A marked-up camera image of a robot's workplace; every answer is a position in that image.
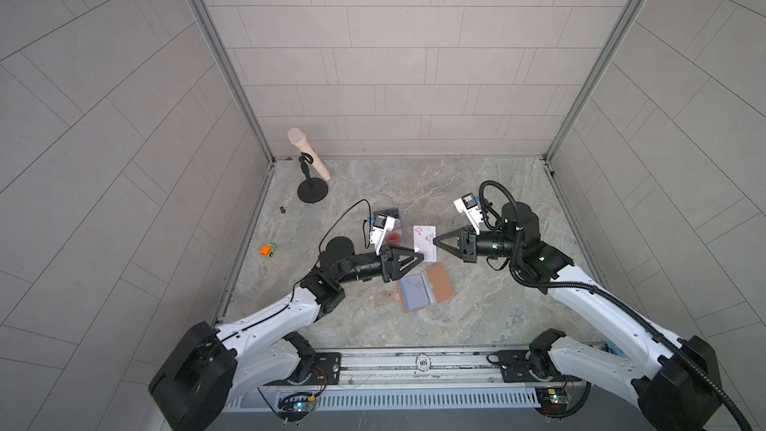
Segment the pink leather card wallet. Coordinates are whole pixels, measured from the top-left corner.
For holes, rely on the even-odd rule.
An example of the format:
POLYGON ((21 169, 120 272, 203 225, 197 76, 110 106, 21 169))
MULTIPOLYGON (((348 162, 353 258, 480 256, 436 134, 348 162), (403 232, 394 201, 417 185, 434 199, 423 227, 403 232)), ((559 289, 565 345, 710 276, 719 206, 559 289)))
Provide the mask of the pink leather card wallet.
POLYGON ((451 279, 442 263, 428 267, 423 273, 403 277, 398 281, 397 289, 405 313, 425 309, 455 297, 451 279))

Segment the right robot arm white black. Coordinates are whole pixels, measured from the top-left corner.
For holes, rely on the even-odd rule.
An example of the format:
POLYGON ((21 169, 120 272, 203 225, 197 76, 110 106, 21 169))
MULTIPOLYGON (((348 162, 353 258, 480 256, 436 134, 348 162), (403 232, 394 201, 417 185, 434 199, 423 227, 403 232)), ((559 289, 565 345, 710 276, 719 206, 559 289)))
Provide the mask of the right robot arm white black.
POLYGON ((489 225, 492 208, 473 195, 454 205, 470 223, 435 237, 435 247, 465 263, 502 259, 519 285, 564 303, 619 351, 589 347, 549 329, 530 345, 538 377, 572 375, 602 387, 638 407, 657 430, 701 430, 720 407, 732 407, 707 342, 656 325, 598 285, 568 255, 542 241, 539 218, 529 206, 507 203, 489 225))

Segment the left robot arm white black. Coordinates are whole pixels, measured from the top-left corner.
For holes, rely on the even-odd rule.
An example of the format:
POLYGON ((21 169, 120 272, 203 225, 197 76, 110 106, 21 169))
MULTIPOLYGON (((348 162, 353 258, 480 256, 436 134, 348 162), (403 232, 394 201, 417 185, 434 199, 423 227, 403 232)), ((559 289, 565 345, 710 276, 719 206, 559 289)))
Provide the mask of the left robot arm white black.
POLYGON ((273 381, 309 377, 315 350, 299 331, 337 308, 343 283, 399 281, 423 261, 422 253, 396 245, 357 253, 350 239, 335 237, 283 299, 220 327, 201 321, 189 328, 149 393, 171 429, 206 429, 229 401, 273 381))

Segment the pink floral card from wallet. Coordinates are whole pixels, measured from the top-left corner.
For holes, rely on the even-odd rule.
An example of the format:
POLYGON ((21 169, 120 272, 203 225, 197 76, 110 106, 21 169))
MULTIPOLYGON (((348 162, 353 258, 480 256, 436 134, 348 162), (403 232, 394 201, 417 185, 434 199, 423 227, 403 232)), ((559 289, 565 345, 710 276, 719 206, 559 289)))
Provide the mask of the pink floral card from wallet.
POLYGON ((421 253, 425 263, 436 263, 437 247, 434 245, 436 227, 434 225, 415 225, 413 243, 416 253, 421 253))

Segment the clear acrylic card holder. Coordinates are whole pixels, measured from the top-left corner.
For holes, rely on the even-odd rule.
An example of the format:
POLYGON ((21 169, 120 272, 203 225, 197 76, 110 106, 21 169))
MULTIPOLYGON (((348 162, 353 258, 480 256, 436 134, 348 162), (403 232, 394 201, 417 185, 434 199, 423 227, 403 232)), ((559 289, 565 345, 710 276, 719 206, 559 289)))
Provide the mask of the clear acrylic card holder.
POLYGON ((394 219, 393 228, 390 231, 387 231, 385 235, 385 238, 383 241, 384 245, 397 245, 397 247, 403 247, 404 231, 403 231, 403 225, 402 225, 399 209, 397 208, 384 209, 381 212, 381 215, 392 217, 392 219, 394 219))

